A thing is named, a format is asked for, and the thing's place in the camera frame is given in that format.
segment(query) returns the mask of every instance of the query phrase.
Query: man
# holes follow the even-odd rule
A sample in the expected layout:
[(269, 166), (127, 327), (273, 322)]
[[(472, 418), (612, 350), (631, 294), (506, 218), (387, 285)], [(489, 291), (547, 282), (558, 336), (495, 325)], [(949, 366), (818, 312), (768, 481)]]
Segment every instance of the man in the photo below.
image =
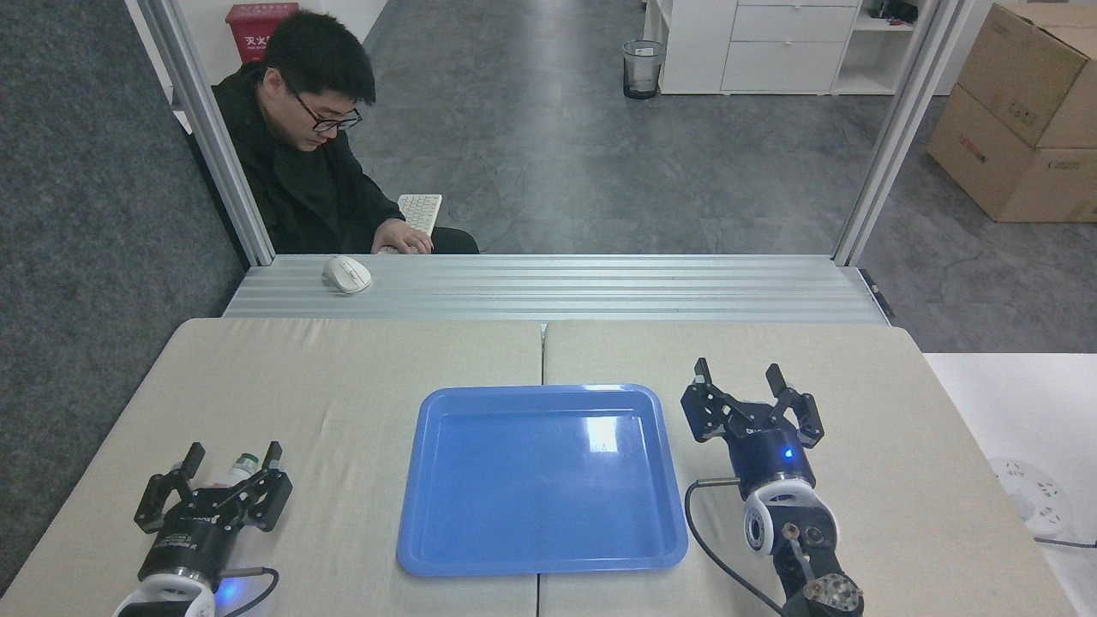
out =
[(294, 13), (213, 91), (276, 253), (479, 253), (459, 229), (408, 225), (362, 172), (343, 130), (376, 100), (373, 69), (335, 18)]

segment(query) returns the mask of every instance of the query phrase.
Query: gray wall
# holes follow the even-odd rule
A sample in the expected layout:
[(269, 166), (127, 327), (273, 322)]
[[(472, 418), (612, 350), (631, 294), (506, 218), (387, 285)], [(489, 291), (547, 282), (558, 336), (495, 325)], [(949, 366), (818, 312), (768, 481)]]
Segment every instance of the gray wall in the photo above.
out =
[(242, 274), (123, 0), (0, 2), (0, 593)]

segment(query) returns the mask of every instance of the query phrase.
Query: white keyboard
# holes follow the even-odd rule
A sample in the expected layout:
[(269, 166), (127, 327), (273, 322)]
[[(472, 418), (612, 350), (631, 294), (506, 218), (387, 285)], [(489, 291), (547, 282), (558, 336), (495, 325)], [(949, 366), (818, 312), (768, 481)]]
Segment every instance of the white keyboard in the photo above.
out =
[[(438, 211), (442, 207), (442, 195), (406, 194), (397, 198), (396, 203), (400, 206), (400, 212), (404, 213), (408, 225), (427, 235), (434, 231)], [(386, 246), (381, 249), (381, 253), (398, 254), (399, 251)]]

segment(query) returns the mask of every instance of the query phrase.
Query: eyeglasses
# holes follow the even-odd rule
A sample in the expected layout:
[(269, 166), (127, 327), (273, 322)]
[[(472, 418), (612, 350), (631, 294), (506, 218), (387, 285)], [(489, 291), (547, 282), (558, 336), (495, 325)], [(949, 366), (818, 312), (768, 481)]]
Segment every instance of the eyeglasses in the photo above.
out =
[(313, 113), (313, 110), (308, 109), (308, 105), (305, 104), (305, 101), (301, 100), (301, 94), (297, 93), (297, 89), (290, 83), (290, 80), (285, 79), (284, 75), (282, 76), (282, 80), (285, 81), (285, 85), (290, 87), (290, 91), (293, 92), (293, 97), (297, 99), (297, 102), (301, 103), (301, 106), (305, 108), (305, 111), (308, 112), (308, 115), (310, 115), (313, 120), (316, 121), (316, 124), (313, 125), (313, 131), (317, 133), (327, 133), (332, 128), (346, 131), (347, 128), (354, 126), (359, 122), (362, 122), (362, 114), (358, 113), (358, 108), (350, 110), (350, 113), (354, 114), (353, 116), (346, 117), (343, 120), (327, 120), (316, 115), (315, 113)]

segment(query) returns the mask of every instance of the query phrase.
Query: white computer mouse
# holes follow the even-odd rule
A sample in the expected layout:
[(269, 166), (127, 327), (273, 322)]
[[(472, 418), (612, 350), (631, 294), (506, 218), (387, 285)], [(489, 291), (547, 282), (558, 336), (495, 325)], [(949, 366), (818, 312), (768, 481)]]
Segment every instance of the white computer mouse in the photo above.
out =
[(335, 283), (343, 293), (358, 293), (370, 287), (370, 271), (358, 260), (337, 255), (324, 265), (324, 278)]

